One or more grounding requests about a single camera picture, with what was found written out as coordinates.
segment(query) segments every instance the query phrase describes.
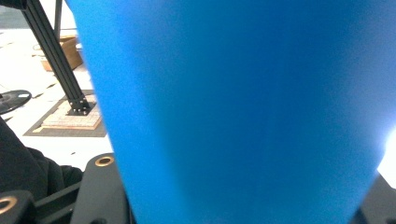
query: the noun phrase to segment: screw hole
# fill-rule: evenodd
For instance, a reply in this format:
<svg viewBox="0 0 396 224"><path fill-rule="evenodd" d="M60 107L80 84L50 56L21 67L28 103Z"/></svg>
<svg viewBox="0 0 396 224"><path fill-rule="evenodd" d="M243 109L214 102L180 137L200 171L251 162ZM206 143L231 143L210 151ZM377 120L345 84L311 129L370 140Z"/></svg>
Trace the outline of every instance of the screw hole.
<svg viewBox="0 0 396 224"><path fill-rule="evenodd" d="M17 198L7 196L0 199L0 215L11 209L17 203Z"/></svg>
<svg viewBox="0 0 396 224"><path fill-rule="evenodd" d="M113 163L114 158L113 157L102 157L98 160L96 160L95 165L96 166L108 166L109 164Z"/></svg>

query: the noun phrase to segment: black metal rod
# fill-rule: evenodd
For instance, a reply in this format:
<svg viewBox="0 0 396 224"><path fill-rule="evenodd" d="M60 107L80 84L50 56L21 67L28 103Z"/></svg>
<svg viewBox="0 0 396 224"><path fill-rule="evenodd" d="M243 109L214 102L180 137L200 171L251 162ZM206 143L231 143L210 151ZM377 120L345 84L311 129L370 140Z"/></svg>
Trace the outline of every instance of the black metal rod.
<svg viewBox="0 0 396 224"><path fill-rule="evenodd" d="M53 30L58 41L61 38L62 1L63 0L56 0L55 4L55 24Z"/></svg>
<svg viewBox="0 0 396 224"><path fill-rule="evenodd" d="M77 111L88 110L90 106L78 85L76 77L40 2L38 0L28 0L27 8L22 14L47 57L49 65L58 78L62 89L64 89L64 93L72 109L76 109Z"/></svg>

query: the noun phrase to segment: black metal frame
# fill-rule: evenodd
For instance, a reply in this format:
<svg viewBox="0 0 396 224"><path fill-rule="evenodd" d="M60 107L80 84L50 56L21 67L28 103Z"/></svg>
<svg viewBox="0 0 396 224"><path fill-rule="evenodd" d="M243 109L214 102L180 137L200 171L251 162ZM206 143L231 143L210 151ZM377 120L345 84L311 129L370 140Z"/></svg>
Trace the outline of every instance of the black metal frame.
<svg viewBox="0 0 396 224"><path fill-rule="evenodd" d="M90 111L91 107L78 85L76 77L74 76L64 55L64 51L62 50L59 40L50 25L50 21L47 18L44 8L38 0L28 0L26 10L23 10L22 14L47 57L49 65L52 67L55 76L58 78L62 89L64 89L64 93L70 106L74 111L80 112L81 115L86 115L87 111ZM57 16L59 16L59 18L56 19L55 27L59 30L60 14Z"/></svg>

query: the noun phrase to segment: blue fabric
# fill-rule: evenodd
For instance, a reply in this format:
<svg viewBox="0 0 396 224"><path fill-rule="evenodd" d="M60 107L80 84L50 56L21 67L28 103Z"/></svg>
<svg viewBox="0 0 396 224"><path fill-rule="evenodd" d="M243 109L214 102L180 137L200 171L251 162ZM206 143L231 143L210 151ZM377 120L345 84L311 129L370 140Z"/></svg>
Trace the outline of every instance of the blue fabric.
<svg viewBox="0 0 396 224"><path fill-rule="evenodd" d="M396 2L71 0L138 223L347 223L396 121Z"/></svg>

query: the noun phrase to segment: wooden board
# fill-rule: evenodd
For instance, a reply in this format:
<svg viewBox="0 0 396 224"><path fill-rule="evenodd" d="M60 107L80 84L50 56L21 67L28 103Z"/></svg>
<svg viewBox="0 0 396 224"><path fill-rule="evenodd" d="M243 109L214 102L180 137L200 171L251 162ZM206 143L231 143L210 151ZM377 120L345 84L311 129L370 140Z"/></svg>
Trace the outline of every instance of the wooden board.
<svg viewBox="0 0 396 224"><path fill-rule="evenodd" d="M93 95L88 95L86 98L88 102L96 104ZM41 127L46 129L95 130L102 121L99 106L97 105L87 116L67 116L66 114L69 110L69 103L64 101L53 114L43 121Z"/></svg>

